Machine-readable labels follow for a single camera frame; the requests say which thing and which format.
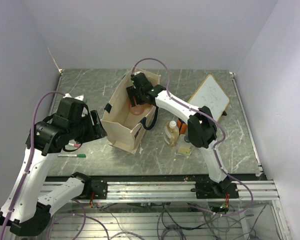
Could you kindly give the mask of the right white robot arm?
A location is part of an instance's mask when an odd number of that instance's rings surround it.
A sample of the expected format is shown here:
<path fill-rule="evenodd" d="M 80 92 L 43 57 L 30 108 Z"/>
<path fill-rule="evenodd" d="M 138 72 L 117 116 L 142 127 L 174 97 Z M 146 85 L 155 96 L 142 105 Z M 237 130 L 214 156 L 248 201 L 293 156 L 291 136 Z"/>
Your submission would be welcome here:
<path fill-rule="evenodd" d="M 187 125 L 190 143 L 198 148 L 206 162 L 211 194 L 223 197 L 231 184 L 228 171 L 221 160 L 217 145 L 217 122 L 207 106 L 191 105 L 171 94 L 160 84 L 153 85 L 142 71 L 130 75 L 132 86 L 126 88 L 132 107 L 149 104 L 164 109 Z"/>

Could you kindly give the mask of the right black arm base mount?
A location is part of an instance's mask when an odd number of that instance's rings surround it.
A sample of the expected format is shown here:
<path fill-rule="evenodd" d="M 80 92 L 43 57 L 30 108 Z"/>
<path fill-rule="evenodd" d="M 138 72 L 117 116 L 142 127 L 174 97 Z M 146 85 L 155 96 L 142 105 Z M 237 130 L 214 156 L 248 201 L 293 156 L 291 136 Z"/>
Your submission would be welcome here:
<path fill-rule="evenodd" d="M 195 193 L 197 199 L 238 199 L 239 192 L 237 185 L 231 183 L 225 189 L 211 182 L 196 182 L 190 191 Z"/>

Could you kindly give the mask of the beige canvas tote bag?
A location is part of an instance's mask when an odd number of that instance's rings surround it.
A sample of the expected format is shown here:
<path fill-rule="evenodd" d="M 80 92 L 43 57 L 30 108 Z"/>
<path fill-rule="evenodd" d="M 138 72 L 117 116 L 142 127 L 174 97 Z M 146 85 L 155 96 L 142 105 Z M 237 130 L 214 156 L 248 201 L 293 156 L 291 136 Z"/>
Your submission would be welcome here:
<path fill-rule="evenodd" d="M 130 100 L 126 88 L 132 87 L 131 72 L 121 80 L 104 108 L 101 124 L 112 146 L 135 154 L 146 132 L 152 124 L 156 107 L 143 105 L 143 112 L 134 115 L 130 111 Z"/>

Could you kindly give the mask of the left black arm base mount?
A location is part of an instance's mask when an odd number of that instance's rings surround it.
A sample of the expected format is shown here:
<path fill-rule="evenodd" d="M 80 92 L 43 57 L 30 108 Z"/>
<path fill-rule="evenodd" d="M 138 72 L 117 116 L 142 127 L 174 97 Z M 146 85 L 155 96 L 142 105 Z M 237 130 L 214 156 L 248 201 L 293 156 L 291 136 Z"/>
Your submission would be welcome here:
<path fill-rule="evenodd" d="M 80 199 L 105 199 L 108 192 L 107 183 L 101 178 L 93 178 L 83 173 L 75 172 L 61 186 L 60 196 Z"/>

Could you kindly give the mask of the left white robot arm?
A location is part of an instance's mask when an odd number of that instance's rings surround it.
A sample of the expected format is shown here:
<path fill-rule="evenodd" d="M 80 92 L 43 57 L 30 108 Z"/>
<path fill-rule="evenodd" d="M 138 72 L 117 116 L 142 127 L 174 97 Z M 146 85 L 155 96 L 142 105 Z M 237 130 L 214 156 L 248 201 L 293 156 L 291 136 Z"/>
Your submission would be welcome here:
<path fill-rule="evenodd" d="M 30 128 L 22 168 L 0 208 L 0 226 L 19 237 L 40 235 L 68 201 L 93 192 L 91 177 L 75 172 L 62 185 L 40 196 L 54 159 L 70 141 L 82 145 L 106 136 L 98 112 L 78 98 L 65 97 L 57 111 Z"/>

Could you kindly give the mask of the clear bottle with white cap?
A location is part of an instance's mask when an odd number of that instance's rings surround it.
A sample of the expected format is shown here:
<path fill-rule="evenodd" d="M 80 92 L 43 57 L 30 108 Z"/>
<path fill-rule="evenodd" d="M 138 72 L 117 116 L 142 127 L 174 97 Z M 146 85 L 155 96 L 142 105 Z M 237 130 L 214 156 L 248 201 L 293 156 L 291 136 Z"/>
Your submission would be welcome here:
<path fill-rule="evenodd" d="M 169 147 L 174 147 L 179 138 L 179 128 L 174 120 L 167 121 L 164 125 L 163 139 Z"/>

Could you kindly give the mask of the amber bottle with black cap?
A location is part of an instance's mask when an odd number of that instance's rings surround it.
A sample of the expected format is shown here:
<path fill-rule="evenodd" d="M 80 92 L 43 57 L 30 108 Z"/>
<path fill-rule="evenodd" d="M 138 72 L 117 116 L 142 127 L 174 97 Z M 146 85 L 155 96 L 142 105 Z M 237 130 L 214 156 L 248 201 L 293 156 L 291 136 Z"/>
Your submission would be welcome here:
<path fill-rule="evenodd" d="M 174 148 L 174 154 L 188 158 L 192 152 L 192 144 L 186 134 L 180 134 Z"/>

